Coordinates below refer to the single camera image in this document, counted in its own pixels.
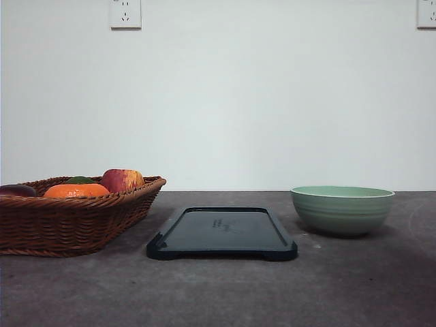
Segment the dark purple fruit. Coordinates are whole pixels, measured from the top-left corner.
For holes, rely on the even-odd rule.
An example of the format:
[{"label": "dark purple fruit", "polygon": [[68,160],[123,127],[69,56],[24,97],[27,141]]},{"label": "dark purple fruit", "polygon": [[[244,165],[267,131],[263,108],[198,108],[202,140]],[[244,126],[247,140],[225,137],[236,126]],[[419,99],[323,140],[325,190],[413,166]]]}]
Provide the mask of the dark purple fruit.
[{"label": "dark purple fruit", "polygon": [[36,196],[36,190],[27,185],[3,185],[0,186],[0,196]]}]

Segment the orange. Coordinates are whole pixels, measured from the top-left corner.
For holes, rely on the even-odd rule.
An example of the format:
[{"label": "orange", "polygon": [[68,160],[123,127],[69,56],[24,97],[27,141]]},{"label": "orange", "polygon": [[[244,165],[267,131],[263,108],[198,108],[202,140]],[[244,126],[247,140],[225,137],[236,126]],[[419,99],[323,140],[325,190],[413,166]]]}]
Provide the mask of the orange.
[{"label": "orange", "polygon": [[60,184],[49,188],[45,198],[77,198],[79,196],[104,196],[110,192],[100,184]]}]

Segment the bowl rim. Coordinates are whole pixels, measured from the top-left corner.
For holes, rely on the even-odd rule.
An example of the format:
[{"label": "bowl rim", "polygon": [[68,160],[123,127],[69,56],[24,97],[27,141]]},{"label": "bowl rim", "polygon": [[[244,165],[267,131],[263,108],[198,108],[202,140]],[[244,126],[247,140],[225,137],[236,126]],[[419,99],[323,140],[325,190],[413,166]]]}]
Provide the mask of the bowl rim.
[{"label": "bowl rim", "polygon": [[[352,188],[352,189],[374,189],[377,191],[389,192],[390,194],[386,194],[384,196],[327,196],[327,195],[322,195],[322,194],[310,194],[310,193],[305,193],[305,192],[301,192],[301,191],[296,191],[296,189],[300,189],[303,187],[346,187],[346,188]],[[305,185],[305,186],[294,187],[293,189],[291,189],[291,193],[301,194],[304,196],[316,196],[319,198],[345,198],[345,199],[389,198],[389,197],[395,195],[395,192],[389,191],[387,189],[378,189],[378,188],[374,188],[374,187],[349,186],[349,185]]]}]

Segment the basket rim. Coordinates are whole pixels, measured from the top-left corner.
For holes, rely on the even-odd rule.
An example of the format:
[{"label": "basket rim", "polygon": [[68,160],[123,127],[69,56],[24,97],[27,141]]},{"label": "basket rim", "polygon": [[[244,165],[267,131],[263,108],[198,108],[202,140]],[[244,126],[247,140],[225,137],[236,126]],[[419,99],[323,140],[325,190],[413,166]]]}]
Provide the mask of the basket rim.
[{"label": "basket rim", "polygon": [[[32,182],[20,183],[22,185],[34,183],[46,183],[55,179],[71,178],[70,176],[52,177]],[[101,176],[94,176],[90,178],[101,178]],[[125,204],[131,202],[141,196],[149,193],[159,191],[162,186],[166,184],[166,179],[160,176],[146,176],[144,177],[145,185],[136,187],[128,191],[110,193],[104,196],[97,197],[79,197],[79,198],[44,198],[37,197],[24,197],[24,196],[0,196],[1,207],[16,207],[16,208],[101,208],[115,206],[117,204]]]}]

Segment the red apple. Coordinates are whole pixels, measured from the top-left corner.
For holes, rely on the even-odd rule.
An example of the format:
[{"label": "red apple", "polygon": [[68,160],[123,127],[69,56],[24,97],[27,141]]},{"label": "red apple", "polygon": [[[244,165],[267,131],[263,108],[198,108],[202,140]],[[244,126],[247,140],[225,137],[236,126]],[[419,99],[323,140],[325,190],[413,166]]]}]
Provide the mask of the red apple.
[{"label": "red apple", "polygon": [[36,196],[36,190],[27,185],[3,185],[0,186],[0,196]]},{"label": "red apple", "polygon": [[116,193],[141,187],[145,183],[141,173],[137,170],[109,169],[105,171],[100,184],[109,192]]}]

